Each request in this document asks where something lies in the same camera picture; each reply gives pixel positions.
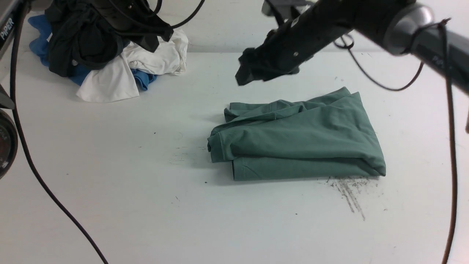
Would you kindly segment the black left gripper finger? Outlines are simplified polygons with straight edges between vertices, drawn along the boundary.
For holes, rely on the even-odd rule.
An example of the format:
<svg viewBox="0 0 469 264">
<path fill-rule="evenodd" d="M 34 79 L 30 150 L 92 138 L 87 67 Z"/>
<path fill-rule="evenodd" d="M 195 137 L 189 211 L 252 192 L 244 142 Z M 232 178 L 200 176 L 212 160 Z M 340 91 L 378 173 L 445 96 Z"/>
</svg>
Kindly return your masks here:
<svg viewBox="0 0 469 264">
<path fill-rule="evenodd" d="M 169 42 L 174 30 L 171 28 L 171 25 L 168 24 L 157 24 L 156 35 L 161 37 L 163 41 Z"/>
<path fill-rule="evenodd" d="M 127 38 L 149 52 L 155 52 L 159 46 L 158 31 L 127 32 Z"/>
</svg>

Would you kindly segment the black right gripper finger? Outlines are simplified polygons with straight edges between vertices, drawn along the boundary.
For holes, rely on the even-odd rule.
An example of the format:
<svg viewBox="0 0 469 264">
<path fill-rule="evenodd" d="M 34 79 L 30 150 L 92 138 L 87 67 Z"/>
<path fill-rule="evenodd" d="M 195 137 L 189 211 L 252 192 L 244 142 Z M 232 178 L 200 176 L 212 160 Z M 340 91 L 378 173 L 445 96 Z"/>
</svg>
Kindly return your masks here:
<svg viewBox="0 0 469 264">
<path fill-rule="evenodd" d="M 236 72 L 235 78 L 239 86 L 247 85 L 253 81 L 267 82 L 277 77 L 295 75 L 300 72 L 299 67 L 295 67 L 290 71 L 281 71 L 263 64 L 257 58 L 256 50 L 253 47 L 245 49 L 238 60 L 240 67 Z"/>
</svg>

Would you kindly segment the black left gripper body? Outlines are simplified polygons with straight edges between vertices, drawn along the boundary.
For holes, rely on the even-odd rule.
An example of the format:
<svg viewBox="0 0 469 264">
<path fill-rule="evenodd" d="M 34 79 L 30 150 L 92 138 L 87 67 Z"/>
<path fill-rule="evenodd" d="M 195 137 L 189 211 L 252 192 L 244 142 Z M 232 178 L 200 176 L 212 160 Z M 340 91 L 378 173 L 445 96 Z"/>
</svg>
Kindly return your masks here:
<svg viewBox="0 0 469 264">
<path fill-rule="evenodd" d="M 121 35 L 165 35 L 165 28 L 139 22 L 141 12 L 132 0 L 91 0 L 91 5 Z"/>
</svg>

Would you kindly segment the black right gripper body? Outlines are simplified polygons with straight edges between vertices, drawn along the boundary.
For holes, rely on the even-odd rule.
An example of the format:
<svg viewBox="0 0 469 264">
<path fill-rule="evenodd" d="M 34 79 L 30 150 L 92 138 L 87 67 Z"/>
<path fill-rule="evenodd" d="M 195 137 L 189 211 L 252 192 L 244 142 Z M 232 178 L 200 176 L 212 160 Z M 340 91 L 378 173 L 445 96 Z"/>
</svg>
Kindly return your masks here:
<svg viewBox="0 0 469 264">
<path fill-rule="evenodd" d="M 297 73 L 299 66 L 324 47 L 349 33 L 363 0 L 318 0 L 303 13 L 292 5 L 290 18 L 271 0 L 266 4 L 278 21 L 278 29 L 263 44 L 263 65 L 276 74 Z"/>
</svg>

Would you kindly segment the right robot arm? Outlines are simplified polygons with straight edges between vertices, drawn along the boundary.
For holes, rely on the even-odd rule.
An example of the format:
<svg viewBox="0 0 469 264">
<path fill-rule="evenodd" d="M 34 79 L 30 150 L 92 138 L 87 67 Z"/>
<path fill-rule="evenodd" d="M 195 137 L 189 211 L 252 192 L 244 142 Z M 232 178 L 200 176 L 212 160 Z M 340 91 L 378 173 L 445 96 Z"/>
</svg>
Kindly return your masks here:
<svg viewBox="0 0 469 264">
<path fill-rule="evenodd" d="M 415 0 L 266 0 L 278 28 L 239 58 L 238 85 L 299 72 L 299 66 L 355 30 L 394 56 L 411 54 L 468 93 L 468 38 L 435 22 Z"/>
</svg>

